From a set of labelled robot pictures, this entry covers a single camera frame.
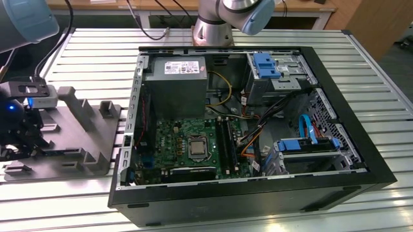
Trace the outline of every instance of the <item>gray robot arm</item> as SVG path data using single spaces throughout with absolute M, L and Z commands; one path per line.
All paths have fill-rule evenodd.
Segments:
M 255 35 L 274 13 L 274 0 L 199 0 L 194 43 L 199 46 L 233 44 L 231 26 Z
M 0 53 L 36 44 L 57 32 L 45 0 L 0 0 Z

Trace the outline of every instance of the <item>black computer chassis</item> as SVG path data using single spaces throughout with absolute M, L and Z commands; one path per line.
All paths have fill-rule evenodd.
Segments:
M 171 49 L 195 47 L 172 47 Z M 139 48 L 140 52 L 151 49 Z M 138 226 L 259 217 L 326 210 L 366 191 L 397 181 L 345 97 L 311 47 L 233 47 L 234 50 L 298 50 L 346 129 L 368 172 L 295 178 L 259 179 L 241 183 L 115 190 L 116 158 L 108 207 Z

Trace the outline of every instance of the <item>cpu socket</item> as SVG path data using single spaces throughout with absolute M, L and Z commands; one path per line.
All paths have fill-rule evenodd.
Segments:
M 207 138 L 191 137 L 187 139 L 187 156 L 192 160 L 207 158 Z

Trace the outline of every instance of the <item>slotted table surface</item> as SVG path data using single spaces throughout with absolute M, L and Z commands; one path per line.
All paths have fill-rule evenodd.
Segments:
M 150 29 L 156 36 L 162 29 Z M 413 226 L 412 103 L 352 35 L 341 31 L 234 31 L 235 45 L 311 46 L 338 85 L 398 182 L 361 194 L 333 209 L 306 214 L 174 225 L 156 231 L 360 231 Z M 140 46 L 191 46 L 188 29 L 151 41 L 138 29 L 76 29 L 43 70 L 49 84 L 74 86 L 91 105 L 112 100 L 123 107 L 122 144 L 131 81 Z M 107 207 L 112 168 L 104 177 L 7 183 L 0 170 L 0 231 L 130 231 L 136 228 Z

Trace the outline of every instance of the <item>blue cable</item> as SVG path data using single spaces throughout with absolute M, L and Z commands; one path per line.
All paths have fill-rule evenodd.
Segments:
M 315 138 L 315 130 L 314 130 L 309 115 L 299 115 L 298 125 L 299 125 L 299 136 L 301 136 L 301 138 L 305 138 L 303 124 L 306 124 L 306 127 L 307 127 L 309 138 L 311 139 L 313 143 L 317 144 L 318 141 L 317 141 L 317 138 Z

